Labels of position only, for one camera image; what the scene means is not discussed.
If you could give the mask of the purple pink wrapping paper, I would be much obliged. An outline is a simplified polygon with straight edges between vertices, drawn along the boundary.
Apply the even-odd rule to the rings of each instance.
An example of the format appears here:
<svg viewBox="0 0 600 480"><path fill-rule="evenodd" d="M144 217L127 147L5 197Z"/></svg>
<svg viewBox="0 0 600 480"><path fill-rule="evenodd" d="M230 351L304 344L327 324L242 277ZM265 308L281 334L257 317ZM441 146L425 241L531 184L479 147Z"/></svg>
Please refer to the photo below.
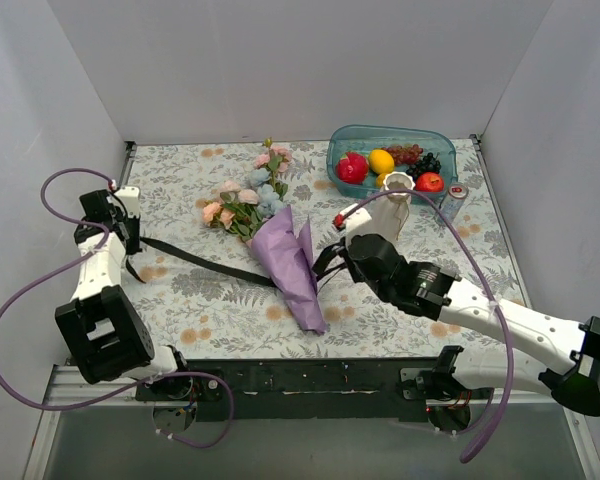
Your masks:
<svg viewBox="0 0 600 480"><path fill-rule="evenodd" d="M267 220L254 235L251 251L264 268L295 319L298 327L322 335L327 331L312 267L313 245L309 219L294 232L290 206Z"/></svg>

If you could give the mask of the white ribbed vase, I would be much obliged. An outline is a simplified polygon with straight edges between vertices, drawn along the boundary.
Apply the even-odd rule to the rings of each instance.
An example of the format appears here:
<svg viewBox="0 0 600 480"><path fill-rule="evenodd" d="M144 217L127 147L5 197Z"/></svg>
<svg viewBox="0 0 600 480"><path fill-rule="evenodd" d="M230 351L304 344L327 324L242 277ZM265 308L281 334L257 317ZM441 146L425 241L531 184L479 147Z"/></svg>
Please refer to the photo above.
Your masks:
<svg viewBox="0 0 600 480"><path fill-rule="evenodd" d="M397 190L412 190L412 178L403 172L388 174L380 188L387 195L373 201L372 218L375 231L385 240L395 244L410 213L411 195Z"/></svg>

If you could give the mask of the black ribbon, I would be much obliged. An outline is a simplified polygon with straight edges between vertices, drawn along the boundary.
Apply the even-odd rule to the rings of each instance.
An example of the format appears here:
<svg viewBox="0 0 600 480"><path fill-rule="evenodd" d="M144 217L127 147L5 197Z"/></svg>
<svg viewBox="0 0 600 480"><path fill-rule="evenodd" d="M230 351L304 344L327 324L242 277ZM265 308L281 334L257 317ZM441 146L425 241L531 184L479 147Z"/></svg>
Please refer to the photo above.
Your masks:
<svg viewBox="0 0 600 480"><path fill-rule="evenodd" d="M188 252L186 252L182 249L179 249L171 244L168 244L164 241L157 240L157 239L152 239L152 238L148 238L148 237L138 237L136 239L130 240L130 244L129 244L129 246L131 247L130 255L134 255L141 251L141 248L140 248L141 243L145 243L146 245L148 245L156 250L159 250L162 253L171 255L180 260L183 260L188 263L192 263L196 266L202 267L202 268L210 270L212 272L223 274L223 275L226 275L226 276L229 276L232 278L236 278L238 280L246 281L249 283L253 283L253 284L256 284L259 286L275 288L275 284L270 278L203 259L199 256L188 253Z"/></svg>

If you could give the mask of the blue flower stem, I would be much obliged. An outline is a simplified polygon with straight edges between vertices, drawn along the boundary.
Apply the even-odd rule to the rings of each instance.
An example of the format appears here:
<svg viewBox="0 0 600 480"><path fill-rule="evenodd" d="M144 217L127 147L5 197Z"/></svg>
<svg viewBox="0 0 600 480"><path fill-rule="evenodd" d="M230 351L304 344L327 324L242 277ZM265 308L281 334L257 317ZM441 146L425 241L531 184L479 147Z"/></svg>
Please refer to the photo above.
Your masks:
<svg viewBox="0 0 600 480"><path fill-rule="evenodd" d="M271 218L285 207L288 185L275 179L267 168L253 170L248 176L248 183L259 198L256 210L263 218Z"/></svg>

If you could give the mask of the white pink flower stem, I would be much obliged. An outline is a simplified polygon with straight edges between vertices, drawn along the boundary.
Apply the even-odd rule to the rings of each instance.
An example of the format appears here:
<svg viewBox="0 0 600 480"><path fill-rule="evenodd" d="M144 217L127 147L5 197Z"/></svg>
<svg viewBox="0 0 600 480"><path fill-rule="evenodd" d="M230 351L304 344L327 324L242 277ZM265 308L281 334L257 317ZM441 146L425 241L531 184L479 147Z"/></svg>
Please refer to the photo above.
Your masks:
<svg viewBox="0 0 600 480"><path fill-rule="evenodd" d="M226 181L221 186L219 198L223 208L234 213L239 220L250 219L260 200L254 190L242 188L233 181Z"/></svg>

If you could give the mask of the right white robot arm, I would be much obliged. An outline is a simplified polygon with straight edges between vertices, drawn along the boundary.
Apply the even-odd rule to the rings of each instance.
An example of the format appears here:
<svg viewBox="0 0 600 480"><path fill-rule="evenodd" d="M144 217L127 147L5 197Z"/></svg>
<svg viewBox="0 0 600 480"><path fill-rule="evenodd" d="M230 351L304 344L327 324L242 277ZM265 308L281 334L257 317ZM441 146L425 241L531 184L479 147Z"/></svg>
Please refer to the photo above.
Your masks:
<svg viewBox="0 0 600 480"><path fill-rule="evenodd" d="M336 258L354 282L366 284L401 312L457 325L505 345L502 357L454 350L432 373L440 395L507 387L547 395L576 413L600 417L600 317L578 322L491 300L453 271L407 260L378 234L325 248L313 265L317 277L323 278Z"/></svg>

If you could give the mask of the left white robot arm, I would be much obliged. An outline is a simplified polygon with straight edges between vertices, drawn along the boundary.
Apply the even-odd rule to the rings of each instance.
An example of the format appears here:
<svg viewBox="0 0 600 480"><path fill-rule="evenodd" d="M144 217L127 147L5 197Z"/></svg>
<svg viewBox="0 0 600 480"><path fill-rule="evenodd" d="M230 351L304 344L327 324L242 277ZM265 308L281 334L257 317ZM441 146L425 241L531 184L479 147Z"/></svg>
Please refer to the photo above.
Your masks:
<svg viewBox="0 0 600 480"><path fill-rule="evenodd" d="M172 346L159 346L122 285L128 257L140 251L140 190L96 190L80 197L85 216L74 231L82 255L71 300L55 311L56 324L90 384L120 377L158 377L158 387L173 400L185 398L193 377Z"/></svg>

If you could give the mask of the small yellow lemon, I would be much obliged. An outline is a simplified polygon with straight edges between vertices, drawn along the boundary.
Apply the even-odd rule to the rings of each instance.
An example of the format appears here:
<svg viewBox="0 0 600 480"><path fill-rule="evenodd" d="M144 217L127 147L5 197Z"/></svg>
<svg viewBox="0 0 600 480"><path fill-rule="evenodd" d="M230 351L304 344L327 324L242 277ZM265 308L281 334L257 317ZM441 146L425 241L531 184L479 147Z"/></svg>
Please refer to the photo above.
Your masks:
<svg viewBox="0 0 600 480"><path fill-rule="evenodd" d="M376 186L378 189L380 189L380 188L383 186L383 184L384 184L384 181L385 181L385 179L386 179L386 177L387 177L387 176L388 176L388 173L382 173L382 174L379 174L379 175L376 177L375 186Z"/></svg>

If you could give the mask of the peach flower stem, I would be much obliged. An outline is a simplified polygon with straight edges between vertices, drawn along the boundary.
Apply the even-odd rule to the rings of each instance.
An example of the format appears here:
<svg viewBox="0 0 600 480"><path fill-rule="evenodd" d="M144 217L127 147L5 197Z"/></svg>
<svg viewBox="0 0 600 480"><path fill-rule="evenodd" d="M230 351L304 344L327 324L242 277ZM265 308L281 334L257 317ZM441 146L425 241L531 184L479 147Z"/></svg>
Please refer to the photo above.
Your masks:
<svg viewBox="0 0 600 480"><path fill-rule="evenodd" d="M206 226L224 230L243 242L252 239L251 211L246 204L208 202L202 209L202 220Z"/></svg>

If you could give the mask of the red dragon fruit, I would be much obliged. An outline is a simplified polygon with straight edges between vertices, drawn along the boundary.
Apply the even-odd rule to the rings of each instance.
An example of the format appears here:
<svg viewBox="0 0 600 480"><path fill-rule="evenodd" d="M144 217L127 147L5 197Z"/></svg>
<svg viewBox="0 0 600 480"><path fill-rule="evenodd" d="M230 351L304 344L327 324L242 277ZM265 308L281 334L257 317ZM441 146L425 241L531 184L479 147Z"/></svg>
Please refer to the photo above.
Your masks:
<svg viewBox="0 0 600 480"><path fill-rule="evenodd" d="M344 183L359 185L369 171L367 158L356 152L346 152L335 167L336 176Z"/></svg>

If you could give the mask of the floral tablecloth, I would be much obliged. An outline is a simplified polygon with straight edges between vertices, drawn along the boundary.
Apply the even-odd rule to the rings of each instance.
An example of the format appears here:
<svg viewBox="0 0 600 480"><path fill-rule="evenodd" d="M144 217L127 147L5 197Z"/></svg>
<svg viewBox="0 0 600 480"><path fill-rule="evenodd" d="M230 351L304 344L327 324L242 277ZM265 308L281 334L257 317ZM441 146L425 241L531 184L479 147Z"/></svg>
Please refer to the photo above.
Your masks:
<svg viewBox="0 0 600 480"><path fill-rule="evenodd" d="M496 214L474 143L454 141L460 181L469 195L449 233L423 205L412 207L398 249L523 303L525 295ZM259 265L237 237L206 226L202 211L228 180L244 183L257 144L140 146L127 181L141 192L145 236L252 272ZM124 290L159 344L197 358L420 357L446 345L495 350L498 343L456 325L413 318L380 302L346 272L319 294L325 334L303 332L278 292L199 268L144 248L133 256L135 276Z"/></svg>

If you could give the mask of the red apple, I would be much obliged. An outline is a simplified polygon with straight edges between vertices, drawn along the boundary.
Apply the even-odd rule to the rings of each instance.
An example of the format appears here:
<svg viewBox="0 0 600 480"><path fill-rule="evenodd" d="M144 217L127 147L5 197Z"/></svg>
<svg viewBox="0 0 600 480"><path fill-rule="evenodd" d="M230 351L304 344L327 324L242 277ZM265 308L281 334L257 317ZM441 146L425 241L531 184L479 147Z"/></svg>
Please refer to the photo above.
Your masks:
<svg viewBox="0 0 600 480"><path fill-rule="evenodd" d="M415 183L415 189L425 193L439 193L445 188L443 178L435 172L425 172L421 174Z"/></svg>

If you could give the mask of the teal plastic basket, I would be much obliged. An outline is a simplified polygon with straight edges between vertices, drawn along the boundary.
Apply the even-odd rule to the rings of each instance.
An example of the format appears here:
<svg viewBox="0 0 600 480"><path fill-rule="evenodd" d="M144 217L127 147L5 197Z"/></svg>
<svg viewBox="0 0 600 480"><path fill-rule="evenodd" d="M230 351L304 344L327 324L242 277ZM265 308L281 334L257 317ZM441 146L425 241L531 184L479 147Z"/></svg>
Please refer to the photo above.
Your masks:
<svg viewBox="0 0 600 480"><path fill-rule="evenodd" d="M446 187L458 180L456 149L444 135L428 130L371 125L347 125L334 132L327 152L327 174L341 195L366 198L378 191L377 175L370 171L361 184L343 182L336 173L340 159L347 152L367 156L374 149L398 146L408 148L413 145L423 149L420 159L431 155L434 164L440 166L439 175Z"/></svg>

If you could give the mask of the silver drink can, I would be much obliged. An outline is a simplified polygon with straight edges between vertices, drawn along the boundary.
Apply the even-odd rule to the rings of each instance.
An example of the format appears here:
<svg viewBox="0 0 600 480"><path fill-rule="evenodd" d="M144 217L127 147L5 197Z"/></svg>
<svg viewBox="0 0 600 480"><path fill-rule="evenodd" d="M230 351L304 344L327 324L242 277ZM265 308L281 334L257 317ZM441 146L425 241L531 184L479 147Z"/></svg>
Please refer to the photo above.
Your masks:
<svg viewBox="0 0 600 480"><path fill-rule="evenodd" d="M439 226L445 225L444 218L450 223L454 222L468 197L468 193L468 188L460 182L454 182L449 185L446 194L439 205L441 215L437 215L435 218L436 223Z"/></svg>

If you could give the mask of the red grapes bunch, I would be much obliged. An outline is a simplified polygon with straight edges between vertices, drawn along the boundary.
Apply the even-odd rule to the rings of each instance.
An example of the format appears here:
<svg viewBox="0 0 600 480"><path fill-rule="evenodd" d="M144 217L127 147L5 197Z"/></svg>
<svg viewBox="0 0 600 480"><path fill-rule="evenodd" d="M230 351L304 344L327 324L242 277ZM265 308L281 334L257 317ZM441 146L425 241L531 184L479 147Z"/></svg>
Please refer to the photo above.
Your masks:
<svg viewBox="0 0 600 480"><path fill-rule="evenodd" d="M384 147L394 160L396 165L413 165L417 163L423 153L418 144L391 145Z"/></svg>

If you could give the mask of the black grapes bunch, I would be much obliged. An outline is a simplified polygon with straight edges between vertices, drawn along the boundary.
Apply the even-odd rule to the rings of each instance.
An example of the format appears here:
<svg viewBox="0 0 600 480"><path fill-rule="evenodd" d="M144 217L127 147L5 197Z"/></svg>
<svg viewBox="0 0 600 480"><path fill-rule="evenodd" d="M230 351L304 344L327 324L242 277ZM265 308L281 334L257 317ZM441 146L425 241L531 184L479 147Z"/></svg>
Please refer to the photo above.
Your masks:
<svg viewBox="0 0 600 480"><path fill-rule="evenodd" d="M438 160L438 156L434 156L431 152L429 152L415 163L409 165L406 173L414 181L417 181L418 178L425 173L439 174L440 171L441 162Z"/></svg>

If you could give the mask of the pink flower stem with bud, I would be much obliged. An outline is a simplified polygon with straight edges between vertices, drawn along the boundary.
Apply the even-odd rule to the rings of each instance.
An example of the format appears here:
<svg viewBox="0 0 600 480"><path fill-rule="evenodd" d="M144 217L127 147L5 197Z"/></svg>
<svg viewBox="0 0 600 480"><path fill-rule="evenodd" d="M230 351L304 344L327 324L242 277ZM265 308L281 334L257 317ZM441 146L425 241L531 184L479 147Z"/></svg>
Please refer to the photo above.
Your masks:
<svg viewBox="0 0 600 480"><path fill-rule="evenodd" d="M280 197L284 197L288 186L279 177L288 169L292 160L291 153L284 147L276 146L271 137L263 141L262 147L265 152L256 157L255 170L251 177L252 184L256 187L268 184Z"/></svg>

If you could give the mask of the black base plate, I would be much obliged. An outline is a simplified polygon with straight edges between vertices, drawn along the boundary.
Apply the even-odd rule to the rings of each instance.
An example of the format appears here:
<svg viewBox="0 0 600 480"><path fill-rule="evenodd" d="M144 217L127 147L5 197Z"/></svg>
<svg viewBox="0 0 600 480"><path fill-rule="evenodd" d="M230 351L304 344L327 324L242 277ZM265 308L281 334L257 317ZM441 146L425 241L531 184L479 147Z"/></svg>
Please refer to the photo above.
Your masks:
<svg viewBox="0 0 600 480"><path fill-rule="evenodd" d="M428 403L460 410L489 396L453 378L457 352L440 357L190 360L189 399L200 422L393 418L424 422Z"/></svg>

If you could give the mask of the aluminium frame rail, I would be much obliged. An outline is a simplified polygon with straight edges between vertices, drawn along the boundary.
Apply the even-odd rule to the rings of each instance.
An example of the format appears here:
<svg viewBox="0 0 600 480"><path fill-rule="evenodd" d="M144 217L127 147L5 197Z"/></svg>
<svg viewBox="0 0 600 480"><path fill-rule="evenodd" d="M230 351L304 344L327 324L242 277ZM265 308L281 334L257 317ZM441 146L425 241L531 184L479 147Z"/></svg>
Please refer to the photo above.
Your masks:
<svg viewBox="0 0 600 480"><path fill-rule="evenodd" d="M510 396L468 463L470 434L384 419L189 424L73 367L52 371L45 397L28 479L600 479L585 419L533 394Z"/></svg>

